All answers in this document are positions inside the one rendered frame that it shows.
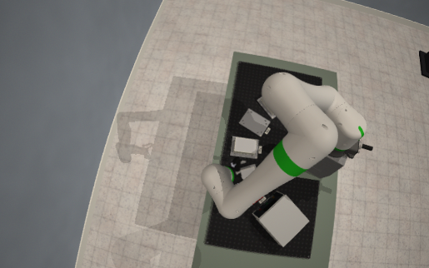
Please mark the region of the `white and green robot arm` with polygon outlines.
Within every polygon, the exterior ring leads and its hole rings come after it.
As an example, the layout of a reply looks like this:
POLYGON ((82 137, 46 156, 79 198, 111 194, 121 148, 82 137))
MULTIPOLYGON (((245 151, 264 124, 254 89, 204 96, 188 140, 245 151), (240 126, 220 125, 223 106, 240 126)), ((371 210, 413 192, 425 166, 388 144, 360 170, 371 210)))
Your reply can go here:
POLYGON ((233 166, 212 163, 202 170, 202 184, 227 219, 238 218, 327 155, 347 154, 352 159, 361 148, 373 149, 360 141, 367 131, 366 120, 333 87, 307 84, 278 72, 264 82, 262 100, 287 129, 284 138, 236 186, 241 172, 233 166))

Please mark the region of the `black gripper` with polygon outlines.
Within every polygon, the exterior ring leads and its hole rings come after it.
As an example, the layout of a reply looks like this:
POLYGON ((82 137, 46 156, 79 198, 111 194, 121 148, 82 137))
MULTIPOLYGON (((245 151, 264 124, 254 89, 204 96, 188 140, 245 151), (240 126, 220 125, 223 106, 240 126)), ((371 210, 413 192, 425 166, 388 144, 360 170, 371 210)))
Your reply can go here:
MULTIPOLYGON (((232 161, 232 163, 230 163, 230 166, 233 166, 234 168, 236 168, 237 170, 239 169, 240 170, 240 165, 241 165, 241 162, 246 162, 246 161, 243 161, 242 159, 241 160, 239 160, 239 156, 237 156, 237 157, 235 157, 234 159, 233 159, 233 161, 232 161), (235 165, 234 165, 235 164, 235 165)), ((238 171, 239 171, 238 170, 238 171)), ((240 181, 242 181, 243 179, 242 179, 242 174, 241 173, 239 173, 239 179, 238 179, 238 181, 237 181, 237 183, 236 184, 238 184, 238 183, 240 183, 240 181)))

